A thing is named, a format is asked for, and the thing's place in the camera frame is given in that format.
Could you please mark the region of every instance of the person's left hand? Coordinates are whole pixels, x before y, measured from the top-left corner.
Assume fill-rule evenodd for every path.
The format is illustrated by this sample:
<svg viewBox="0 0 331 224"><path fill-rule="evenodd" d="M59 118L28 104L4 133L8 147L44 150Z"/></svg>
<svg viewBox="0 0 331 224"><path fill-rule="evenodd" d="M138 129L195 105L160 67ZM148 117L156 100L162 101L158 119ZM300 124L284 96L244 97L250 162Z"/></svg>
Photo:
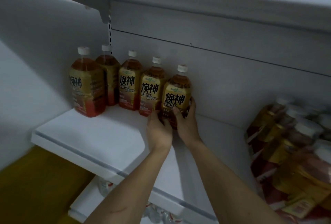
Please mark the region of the person's left hand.
<svg viewBox="0 0 331 224"><path fill-rule="evenodd" d="M164 119L164 125L158 118L158 110L148 116L147 122L147 140L149 150L169 151L172 143L172 127L167 119Z"/></svg>

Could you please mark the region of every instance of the hand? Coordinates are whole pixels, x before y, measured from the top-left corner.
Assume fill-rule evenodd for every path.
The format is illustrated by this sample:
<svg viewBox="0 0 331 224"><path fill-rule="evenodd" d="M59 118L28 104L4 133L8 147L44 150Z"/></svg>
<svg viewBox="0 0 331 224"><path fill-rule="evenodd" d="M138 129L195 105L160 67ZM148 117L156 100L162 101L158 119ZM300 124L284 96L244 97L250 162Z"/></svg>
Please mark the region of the hand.
<svg viewBox="0 0 331 224"><path fill-rule="evenodd" d="M147 140L150 151L165 150L170 151L172 143L172 127L167 119L164 125L158 118L158 112L154 111L148 116Z"/></svg>
<svg viewBox="0 0 331 224"><path fill-rule="evenodd" d="M186 118L183 118L177 107L172 108L177 119L178 134L188 148L196 142L202 142L198 132L197 120L195 119L195 108L196 104L193 97L191 97L191 107Z"/></svg>

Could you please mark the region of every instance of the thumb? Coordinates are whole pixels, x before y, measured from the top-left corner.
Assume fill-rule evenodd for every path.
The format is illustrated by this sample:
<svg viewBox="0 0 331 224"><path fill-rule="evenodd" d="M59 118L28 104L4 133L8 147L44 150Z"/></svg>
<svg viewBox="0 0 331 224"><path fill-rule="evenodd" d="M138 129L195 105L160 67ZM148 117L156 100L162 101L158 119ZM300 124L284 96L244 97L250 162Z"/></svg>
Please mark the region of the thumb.
<svg viewBox="0 0 331 224"><path fill-rule="evenodd" d="M173 113L176 116L177 122L181 122L181 121L184 120L182 113L180 112L180 110L176 106L173 107L172 110L173 110Z"/></svg>
<svg viewBox="0 0 331 224"><path fill-rule="evenodd" d="M172 131L172 126L171 126L171 124L170 124L170 122L169 122L168 119L164 119L164 120L163 120L163 123L164 123L164 126L165 126L165 128L166 128L167 130Z"/></svg>

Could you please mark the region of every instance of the person's left arm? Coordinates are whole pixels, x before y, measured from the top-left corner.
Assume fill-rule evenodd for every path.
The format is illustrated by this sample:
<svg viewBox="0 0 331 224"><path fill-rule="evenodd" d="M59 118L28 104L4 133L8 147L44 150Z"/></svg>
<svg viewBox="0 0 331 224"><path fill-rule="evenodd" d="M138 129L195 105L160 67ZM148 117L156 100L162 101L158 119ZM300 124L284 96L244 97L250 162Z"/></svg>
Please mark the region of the person's left arm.
<svg viewBox="0 0 331 224"><path fill-rule="evenodd" d="M85 224L140 223L156 177L172 144L169 121L159 121L157 111L148 117L147 139L150 153L101 204L91 213Z"/></svg>

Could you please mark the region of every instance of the forearm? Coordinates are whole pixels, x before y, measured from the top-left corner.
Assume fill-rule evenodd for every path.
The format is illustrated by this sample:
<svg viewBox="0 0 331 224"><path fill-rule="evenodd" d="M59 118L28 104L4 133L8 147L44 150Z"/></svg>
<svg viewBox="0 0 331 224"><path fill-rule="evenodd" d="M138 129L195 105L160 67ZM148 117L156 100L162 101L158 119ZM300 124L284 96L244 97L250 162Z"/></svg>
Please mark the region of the forearm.
<svg viewBox="0 0 331 224"><path fill-rule="evenodd" d="M220 223L283 223L281 218L202 143L189 147Z"/></svg>
<svg viewBox="0 0 331 224"><path fill-rule="evenodd" d="M86 224L139 223L168 150L154 150L93 211Z"/></svg>

